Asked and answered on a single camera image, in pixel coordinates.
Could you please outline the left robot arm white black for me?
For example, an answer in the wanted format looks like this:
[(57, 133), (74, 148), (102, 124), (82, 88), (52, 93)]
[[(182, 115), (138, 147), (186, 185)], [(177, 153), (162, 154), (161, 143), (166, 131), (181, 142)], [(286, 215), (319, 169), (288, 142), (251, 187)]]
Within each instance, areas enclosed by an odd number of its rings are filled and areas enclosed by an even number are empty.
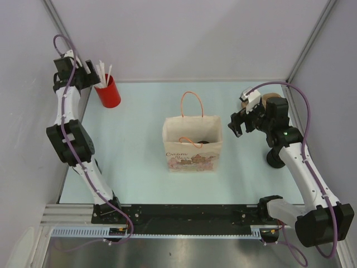
[(123, 220), (122, 206), (114, 191), (106, 184), (95, 159), (95, 147), (79, 120), (81, 90), (99, 83), (90, 60), (84, 66), (73, 55), (63, 55), (54, 61), (54, 92), (57, 116), (46, 129), (61, 162), (68, 164), (85, 182), (93, 197), (93, 224), (118, 224)]

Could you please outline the white paper takeout bag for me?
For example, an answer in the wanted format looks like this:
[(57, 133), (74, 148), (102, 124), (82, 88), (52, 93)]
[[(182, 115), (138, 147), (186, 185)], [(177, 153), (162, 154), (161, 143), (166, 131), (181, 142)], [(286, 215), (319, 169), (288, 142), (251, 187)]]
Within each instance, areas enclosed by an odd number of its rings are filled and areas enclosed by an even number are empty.
[[(184, 114), (184, 98), (187, 94), (199, 96), (191, 91), (181, 97), (178, 117), (166, 118), (162, 128), (162, 139), (168, 170), (173, 173), (215, 172), (218, 169), (223, 134), (221, 118), (207, 116), (200, 103), (201, 115)], [(197, 144), (199, 141), (209, 144)]]

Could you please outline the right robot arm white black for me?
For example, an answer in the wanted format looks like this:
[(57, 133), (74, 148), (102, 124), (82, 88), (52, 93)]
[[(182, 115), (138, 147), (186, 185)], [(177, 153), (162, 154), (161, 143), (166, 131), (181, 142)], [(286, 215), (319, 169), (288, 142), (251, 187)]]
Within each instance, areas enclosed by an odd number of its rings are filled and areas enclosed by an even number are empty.
[(279, 220), (296, 231), (305, 247), (319, 246), (346, 239), (354, 218), (350, 204), (341, 204), (331, 192), (303, 146), (303, 136), (290, 125), (288, 101), (282, 97), (241, 98), (242, 110), (231, 115), (228, 127), (236, 137), (254, 130), (266, 134), (270, 151), (266, 160), (275, 169), (287, 167), (301, 193), (304, 208), (279, 195), (260, 198), (257, 217), (264, 224)]

